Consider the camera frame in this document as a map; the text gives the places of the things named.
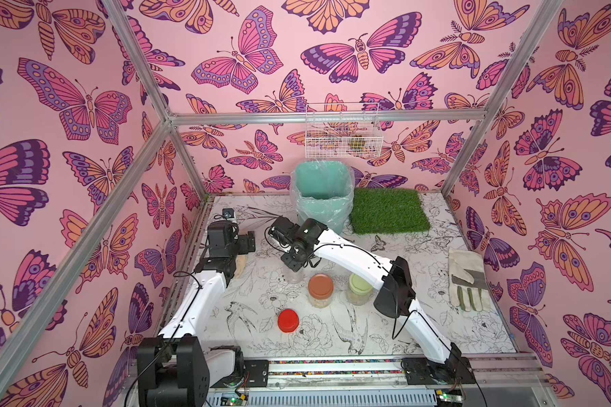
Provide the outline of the clear peanut jar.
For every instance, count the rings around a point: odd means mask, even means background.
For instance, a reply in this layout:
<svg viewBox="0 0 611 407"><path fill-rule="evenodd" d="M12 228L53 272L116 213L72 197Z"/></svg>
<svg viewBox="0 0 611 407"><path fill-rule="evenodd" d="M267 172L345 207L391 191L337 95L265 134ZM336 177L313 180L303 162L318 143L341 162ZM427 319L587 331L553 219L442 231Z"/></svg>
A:
<svg viewBox="0 0 611 407"><path fill-rule="evenodd" d="M283 279L288 284L300 284L304 280L305 271L303 268L293 271L288 266L283 266Z"/></svg>

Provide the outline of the red jar lid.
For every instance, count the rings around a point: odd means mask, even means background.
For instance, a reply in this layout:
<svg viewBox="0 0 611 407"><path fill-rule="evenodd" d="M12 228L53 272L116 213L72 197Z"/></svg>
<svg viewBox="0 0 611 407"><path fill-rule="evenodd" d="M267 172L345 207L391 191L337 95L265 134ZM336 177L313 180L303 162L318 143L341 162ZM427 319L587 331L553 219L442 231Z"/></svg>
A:
<svg viewBox="0 0 611 407"><path fill-rule="evenodd" d="M300 318L292 309L282 310L278 315L278 328L281 332L292 333L300 325Z"/></svg>

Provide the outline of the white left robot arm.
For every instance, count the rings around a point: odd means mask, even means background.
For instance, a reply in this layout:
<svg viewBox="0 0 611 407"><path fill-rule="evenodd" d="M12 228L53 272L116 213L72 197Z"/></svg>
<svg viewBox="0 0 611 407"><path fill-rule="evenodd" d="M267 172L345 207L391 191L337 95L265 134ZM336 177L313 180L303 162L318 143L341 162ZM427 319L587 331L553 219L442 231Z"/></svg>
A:
<svg viewBox="0 0 611 407"><path fill-rule="evenodd" d="M239 256L255 250L254 232L241 235L235 220L222 218L208 225L205 251L195 267L174 273L188 280L177 311L157 336L138 346L134 385L139 406L203 406L213 385L236 388L247 378L240 347L205 349L201 338L238 269Z"/></svg>

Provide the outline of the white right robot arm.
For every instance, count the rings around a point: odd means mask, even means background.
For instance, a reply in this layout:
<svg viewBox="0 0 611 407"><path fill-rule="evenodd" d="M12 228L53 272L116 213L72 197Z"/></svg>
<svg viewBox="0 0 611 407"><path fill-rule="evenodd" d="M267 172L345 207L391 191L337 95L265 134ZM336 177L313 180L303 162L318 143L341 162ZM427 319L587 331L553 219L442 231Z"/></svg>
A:
<svg viewBox="0 0 611 407"><path fill-rule="evenodd" d="M314 219L297 225L280 216L268 227L266 235L278 244L278 250L283 252L281 261L290 271L312 266L312 260L319 258L359 276L377 291L373 306L378 313L395 322L402 321L402 328L419 344L432 375L458 374L462 353L425 313L406 259L374 254Z"/></svg>

